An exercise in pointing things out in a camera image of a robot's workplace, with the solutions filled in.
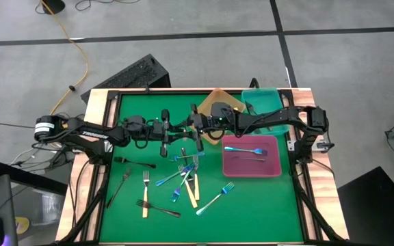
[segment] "green table surface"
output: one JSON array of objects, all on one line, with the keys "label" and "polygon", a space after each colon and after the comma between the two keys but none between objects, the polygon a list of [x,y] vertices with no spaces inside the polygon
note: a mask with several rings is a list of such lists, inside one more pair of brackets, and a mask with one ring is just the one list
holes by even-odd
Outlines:
[{"label": "green table surface", "polygon": [[[124,95],[120,119],[142,115],[147,120],[160,118],[162,109],[170,111],[171,123],[178,124],[190,113],[190,104],[199,105],[207,95]],[[157,180],[177,171],[179,161],[169,160],[196,153],[191,140],[178,140],[168,147],[168,158],[159,155],[160,142],[150,142],[138,149],[132,142],[126,148],[115,148],[114,156],[125,156],[132,161],[155,163],[149,169],[148,201],[155,206],[175,210],[181,218],[150,209],[148,218],[142,218],[142,208],[135,205],[143,199],[142,172],[145,167],[134,164],[112,163],[107,200],[112,196],[128,167],[133,173],[118,192],[111,208],[105,209],[101,228],[102,243],[253,243],[301,242],[299,215],[293,183],[289,175],[287,145],[278,138],[282,175],[277,178],[227,178],[222,173],[221,143],[214,146],[204,141],[205,156],[200,157],[198,169],[200,201],[192,208],[185,185],[177,202],[170,201],[181,178],[178,176],[160,187]],[[221,188],[232,181],[235,188],[220,197],[201,216],[196,211],[212,200]]]}]

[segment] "pink tray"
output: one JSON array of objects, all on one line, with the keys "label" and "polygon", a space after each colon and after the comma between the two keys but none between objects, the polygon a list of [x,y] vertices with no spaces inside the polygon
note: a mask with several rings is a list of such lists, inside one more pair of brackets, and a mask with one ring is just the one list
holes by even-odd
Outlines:
[{"label": "pink tray", "polygon": [[[280,168],[278,140],[272,135],[244,135],[237,138],[234,135],[224,136],[223,145],[223,173],[227,177],[242,178],[268,178],[282,174]],[[252,152],[224,151],[224,147],[234,147],[254,150],[262,148],[267,151],[267,156]],[[251,161],[240,158],[261,158],[265,161]]]}]

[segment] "green container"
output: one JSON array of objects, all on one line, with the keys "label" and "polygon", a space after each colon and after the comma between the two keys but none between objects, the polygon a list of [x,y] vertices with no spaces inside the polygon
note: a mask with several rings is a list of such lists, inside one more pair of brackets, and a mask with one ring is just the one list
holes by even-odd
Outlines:
[{"label": "green container", "polygon": [[[254,112],[257,114],[270,113],[283,108],[278,90],[275,87],[244,90],[241,93],[241,101],[246,105],[246,110],[244,112],[250,114],[253,113],[248,111],[247,106],[249,104],[253,106]],[[289,130],[289,126],[272,126],[270,131],[267,128],[260,128],[259,130],[261,133],[253,132],[251,135],[279,136],[285,134]]]}]

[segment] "table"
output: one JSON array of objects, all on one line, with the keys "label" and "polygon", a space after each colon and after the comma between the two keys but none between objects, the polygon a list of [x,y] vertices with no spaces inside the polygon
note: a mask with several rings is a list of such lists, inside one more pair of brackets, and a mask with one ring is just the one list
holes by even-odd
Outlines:
[{"label": "table", "polygon": [[[152,92],[164,92],[171,93],[174,92],[183,92],[183,91],[201,91],[208,92],[213,88],[169,88],[169,89],[151,89]],[[247,88],[225,88],[228,91],[241,91],[246,90]],[[123,92],[143,92],[144,89],[121,89]],[[314,105],[313,95],[311,89],[290,89],[290,92],[293,95],[293,101],[295,105],[306,106],[306,105]],[[88,107],[86,110],[85,120],[89,122],[93,122],[96,124],[107,124],[111,126],[114,121],[116,108],[116,99],[108,100],[107,97],[111,96],[109,90],[106,89],[96,89],[92,90],[91,97],[88,103]],[[294,131],[291,129],[290,131],[291,137],[294,137]],[[325,163],[329,164],[329,159],[327,154],[313,154],[313,158]],[[77,177],[79,175],[80,169],[82,165],[87,161],[87,157],[84,154],[80,154],[76,157],[75,163],[73,165],[73,171],[71,173],[71,183],[73,187],[75,187],[75,183]],[[341,212],[341,207],[337,195],[337,189],[335,187],[335,183],[332,177],[332,174],[322,169],[319,166],[314,164],[309,164],[309,178],[311,179],[312,191],[314,194],[316,206],[321,214],[324,216],[326,221],[335,229],[335,231],[340,234],[342,237],[347,238],[347,230],[345,227],[345,222],[343,218],[343,213]],[[103,178],[101,173],[104,172],[104,167],[101,167],[99,170],[98,180],[97,180],[97,188],[101,183],[101,179]],[[90,185],[92,181],[94,173],[94,167],[92,165],[88,165],[84,172],[81,175],[81,182],[79,186],[79,199],[77,200],[77,218],[82,214],[86,207],[86,202],[88,199],[88,194],[90,191]],[[64,203],[64,209],[62,212],[62,218],[60,221],[59,230],[57,231],[56,239],[60,239],[68,233],[72,223],[73,217],[73,209],[70,205],[70,196],[67,195]],[[304,208],[305,219],[306,219],[306,227],[308,228],[308,237],[311,239],[316,238],[314,223],[311,219],[311,214],[309,211]],[[86,239],[93,239],[95,234],[98,234],[96,231],[96,224],[98,223],[97,219],[98,208],[92,213],[91,220],[89,222],[89,226],[86,233]]]}]

